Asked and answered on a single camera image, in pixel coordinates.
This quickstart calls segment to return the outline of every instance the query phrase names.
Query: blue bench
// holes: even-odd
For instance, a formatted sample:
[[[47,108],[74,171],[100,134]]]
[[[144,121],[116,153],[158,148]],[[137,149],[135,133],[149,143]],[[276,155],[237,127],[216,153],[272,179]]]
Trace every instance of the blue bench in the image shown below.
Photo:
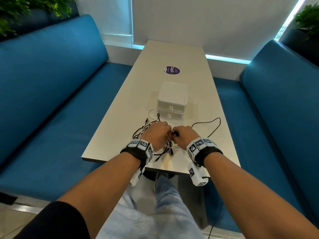
[[[81,155],[131,66],[90,15],[0,43],[0,191],[53,201],[99,166]]]
[[[318,225],[319,68],[270,41],[240,82],[214,82],[241,167]],[[240,232],[211,181],[204,195],[209,224]]]

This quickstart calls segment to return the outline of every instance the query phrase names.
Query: forearm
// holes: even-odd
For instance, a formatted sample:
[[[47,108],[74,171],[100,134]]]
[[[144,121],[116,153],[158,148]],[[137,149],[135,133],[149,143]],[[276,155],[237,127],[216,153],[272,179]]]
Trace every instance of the forearm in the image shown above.
[[[318,229],[265,184],[220,153],[204,160],[229,213],[249,238],[319,238]]]
[[[93,239],[120,200],[139,165],[140,160],[123,152],[91,172],[58,200],[74,206],[82,214]]]

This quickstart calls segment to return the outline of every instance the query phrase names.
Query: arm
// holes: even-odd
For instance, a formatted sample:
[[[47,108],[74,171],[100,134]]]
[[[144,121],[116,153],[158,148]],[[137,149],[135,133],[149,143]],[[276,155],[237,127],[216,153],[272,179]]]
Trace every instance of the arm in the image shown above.
[[[153,145],[154,151],[163,148],[171,131],[167,122],[153,123],[141,136]],[[83,216],[90,238],[101,227],[126,190],[140,161],[123,152],[91,172],[58,200],[75,207]]]
[[[182,149],[200,137],[191,127],[173,128]],[[265,184],[220,153],[204,160],[227,210],[245,238],[319,238],[319,230]]]

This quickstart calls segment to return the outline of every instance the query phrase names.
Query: potted plant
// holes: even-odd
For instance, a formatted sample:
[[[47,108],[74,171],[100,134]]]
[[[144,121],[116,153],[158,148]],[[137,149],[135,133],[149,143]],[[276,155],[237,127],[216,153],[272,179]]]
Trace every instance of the potted plant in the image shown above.
[[[32,32],[70,17],[72,8],[77,9],[74,1],[0,0],[0,40]]]
[[[281,43],[319,66],[319,5],[306,5],[296,14],[291,29]]]

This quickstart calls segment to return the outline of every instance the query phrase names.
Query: plastic drawer organizer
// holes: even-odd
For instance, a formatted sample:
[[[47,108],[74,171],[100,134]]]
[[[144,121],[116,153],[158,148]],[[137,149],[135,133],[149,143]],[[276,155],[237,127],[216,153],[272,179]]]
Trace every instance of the plastic drawer organizer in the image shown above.
[[[161,117],[183,120],[187,106],[187,85],[165,81],[157,98],[157,112]]]

